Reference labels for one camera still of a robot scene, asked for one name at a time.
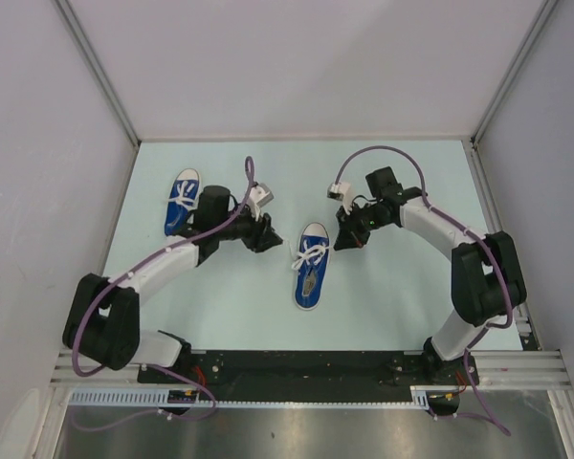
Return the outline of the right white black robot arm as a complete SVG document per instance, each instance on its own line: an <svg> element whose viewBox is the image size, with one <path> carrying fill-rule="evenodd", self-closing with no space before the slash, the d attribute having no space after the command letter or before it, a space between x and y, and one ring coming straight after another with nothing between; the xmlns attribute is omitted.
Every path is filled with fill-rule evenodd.
<svg viewBox="0 0 574 459"><path fill-rule="evenodd" d="M336 251L364 247L370 233L394 225L428 242L451 264L453 310L423 347L421 367L432 383L445 383L457 367L466 368L465 352L492 329L506 329L527 292L513 238L504 231L471 229L435 207L420 187L405 188L391 167L365 178L372 200L359 206L351 186L336 181L327 191L340 202Z"/></svg>

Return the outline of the white shoelace of sneaker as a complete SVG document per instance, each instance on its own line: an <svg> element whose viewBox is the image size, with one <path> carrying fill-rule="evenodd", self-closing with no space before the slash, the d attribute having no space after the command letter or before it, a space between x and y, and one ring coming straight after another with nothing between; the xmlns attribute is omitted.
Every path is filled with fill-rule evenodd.
<svg viewBox="0 0 574 459"><path fill-rule="evenodd" d="M307 241L301 244L300 251L295 255L291 264L293 271L298 271L304 264L318 266L330 252L329 246L324 243L309 245Z"/></svg>

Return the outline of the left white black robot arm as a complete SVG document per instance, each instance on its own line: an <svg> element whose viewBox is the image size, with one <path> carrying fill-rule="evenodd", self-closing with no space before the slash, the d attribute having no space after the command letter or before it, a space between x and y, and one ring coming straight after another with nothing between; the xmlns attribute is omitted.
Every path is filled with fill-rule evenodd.
<svg viewBox="0 0 574 459"><path fill-rule="evenodd" d="M206 186L191 216L164 247L125 273L89 273L78 282L64 345L75 358L84 356L100 368L155 365L170 381L185 380L192 370L186 342L169 332L142 329L141 308L174 278L204 263L223 241L240 240L254 253L281 245L271 216L261 210L272 199L264 184L253 185L238 205L227 188Z"/></svg>

